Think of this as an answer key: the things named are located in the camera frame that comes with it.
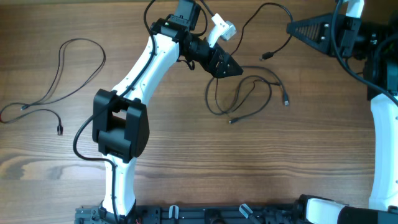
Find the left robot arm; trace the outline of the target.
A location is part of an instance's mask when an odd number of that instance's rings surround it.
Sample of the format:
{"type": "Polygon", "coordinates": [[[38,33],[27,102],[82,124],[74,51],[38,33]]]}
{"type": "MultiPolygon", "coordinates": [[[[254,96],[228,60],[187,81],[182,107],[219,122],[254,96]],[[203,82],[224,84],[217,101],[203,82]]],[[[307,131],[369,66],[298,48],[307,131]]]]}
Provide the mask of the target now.
{"type": "Polygon", "coordinates": [[[107,181],[99,217],[106,223],[137,222],[134,174],[149,140],[147,105],[170,67],[185,57],[215,78],[243,72],[217,43],[237,33],[232,22],[214,14],[208,37],[193,33],[201,10],[195,1],[180,1],[175,13],[147,25],[147,46],[131,71],[111,91],[100,89],[94,97],[92,138],[106,164],[107,181]]]}

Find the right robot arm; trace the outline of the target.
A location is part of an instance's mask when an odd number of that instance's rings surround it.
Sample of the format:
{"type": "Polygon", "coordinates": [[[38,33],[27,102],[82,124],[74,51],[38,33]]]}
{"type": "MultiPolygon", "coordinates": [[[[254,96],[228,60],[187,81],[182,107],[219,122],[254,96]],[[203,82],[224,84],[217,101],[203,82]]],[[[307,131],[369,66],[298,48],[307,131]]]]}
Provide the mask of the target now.
{"type": "Polygon", "coordinates": [[[374,180],[368,208],[301,195],[294,205],[295,223],[397,223],[397,18],[388,24],[364,22],[360,15],[324,14],[291,22],[287,33],[336,57],[368,88],[375,129],[374,180]],[[364,60],[361,75],[347,60],[364,60]]]}

